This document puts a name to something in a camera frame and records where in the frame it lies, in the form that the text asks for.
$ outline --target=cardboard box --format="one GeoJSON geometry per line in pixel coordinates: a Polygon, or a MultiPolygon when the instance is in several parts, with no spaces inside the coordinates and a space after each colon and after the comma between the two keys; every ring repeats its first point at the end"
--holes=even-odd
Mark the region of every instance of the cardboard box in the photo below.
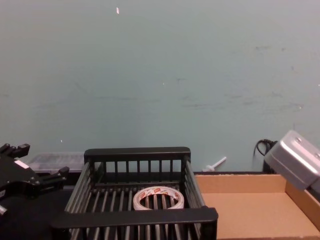
{"type": "Polygon", "coordinates": [[[217,239],[320,239],[320,204],[280,175],[197,175],[196,179],[205,204],[219,214],[217,239]]]}

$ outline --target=gray metal box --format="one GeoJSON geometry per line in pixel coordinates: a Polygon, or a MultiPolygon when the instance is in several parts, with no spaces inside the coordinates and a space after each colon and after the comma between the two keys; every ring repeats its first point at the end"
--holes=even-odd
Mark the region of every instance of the gray metal box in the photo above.
{"type": "Polygon", "coordinates": [[[296,131],[290,130],[264,160],[296,188],[320,192],[320,150],[296,131]]]}

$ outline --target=teal wall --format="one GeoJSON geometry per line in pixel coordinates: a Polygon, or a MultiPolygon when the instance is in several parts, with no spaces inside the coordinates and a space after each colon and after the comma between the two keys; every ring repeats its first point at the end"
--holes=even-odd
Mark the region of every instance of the teal wall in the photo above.
{"type": "Polygon", "coordinates": [[[0,0],[0,143],[187,146],[259,169],[257,140],[320,146],[318,0],[0,0]]]}

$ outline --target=roll of tape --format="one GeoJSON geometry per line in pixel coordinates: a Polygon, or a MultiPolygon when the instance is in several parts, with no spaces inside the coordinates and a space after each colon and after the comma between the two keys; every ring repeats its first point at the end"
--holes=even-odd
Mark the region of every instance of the roll of tape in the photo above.
{"type": "Polygon", "coordinates": [[[150,208],[142,206],[140,202],[142,199],[144,199],[147,196],[157,195],[157,194],[169,195],[177,200],[177,204],[172,207],[169,207],[168,209],[184,208],[185,199],[184,199],[184,196],[181,194],[181,192],[167,186],[151,186],[138,191],[134,195],[133,197],[134,210],[151,210],[150,208]]]}

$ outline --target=table surface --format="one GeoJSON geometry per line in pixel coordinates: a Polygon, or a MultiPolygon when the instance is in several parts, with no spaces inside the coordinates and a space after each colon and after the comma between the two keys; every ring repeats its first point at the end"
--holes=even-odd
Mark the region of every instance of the table surface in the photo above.
{"type": "Polygon", "coordinates": [[[1,201],[8,214],[0,217],[0,239],[51,240],[50,222],[64,210],[72,190],[60,190],[36,199],[14,196],[1,201]]]}

